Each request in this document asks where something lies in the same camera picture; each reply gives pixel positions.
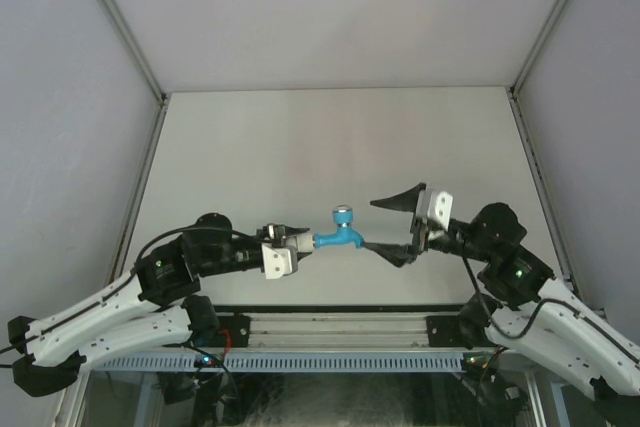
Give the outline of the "white pipe elbow fitting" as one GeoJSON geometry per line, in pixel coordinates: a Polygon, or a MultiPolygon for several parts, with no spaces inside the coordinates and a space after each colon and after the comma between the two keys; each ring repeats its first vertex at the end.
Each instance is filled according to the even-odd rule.
{"type": "Polygon", "coordinates": [[[301,253],[312,253],[315,250],[314,235],[305,232],[296,236],[297,250],[301,253]]]}

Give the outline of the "blue water faucet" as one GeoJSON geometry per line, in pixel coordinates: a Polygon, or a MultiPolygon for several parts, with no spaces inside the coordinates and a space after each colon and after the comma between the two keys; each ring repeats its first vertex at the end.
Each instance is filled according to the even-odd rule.
{"type": "Polygon", "coordinates": [[[336,206],[332,211],[332,220],[336,230],[332,234],[314,234],[316,249],[353,244],[357,249],[364,246],[364,238],[353,227],[354,213],[348,205],[336,206]]]}

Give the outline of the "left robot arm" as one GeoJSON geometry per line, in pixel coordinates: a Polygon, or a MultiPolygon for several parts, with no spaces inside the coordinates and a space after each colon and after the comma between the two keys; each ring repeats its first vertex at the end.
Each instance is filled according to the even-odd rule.
{"type": "Polygon", "coordinates": [[[247,235],[222,214],[204,214],[148,242],[129,272],[77,304],[9,321],[10,346],[20,355],[13,381],[43,397],[114,358],[167,345],[218,345],[221,323],[202,279],[258,269],[277,280],[296,272],[314,248],[306,228],[268,224],[247,235]]]}

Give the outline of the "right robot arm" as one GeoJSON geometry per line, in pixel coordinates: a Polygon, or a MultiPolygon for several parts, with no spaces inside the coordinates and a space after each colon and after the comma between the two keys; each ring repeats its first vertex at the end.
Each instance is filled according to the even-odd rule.
{"type": "Polygon", "coordinates": [[[420,183],[372,206],[412,216],[407,244],[368,243],[396,267],[434,250],[463,264],[483,263],[471,274],[472,313],[459,321],[461,338],[512,350],[561,377],[589,399],[639,395],[639,346],[586,306],[554,270],[521,242],[527,231],[502,202],[484,206],[464,222],[453,218],[453,197],[420,183]]]}

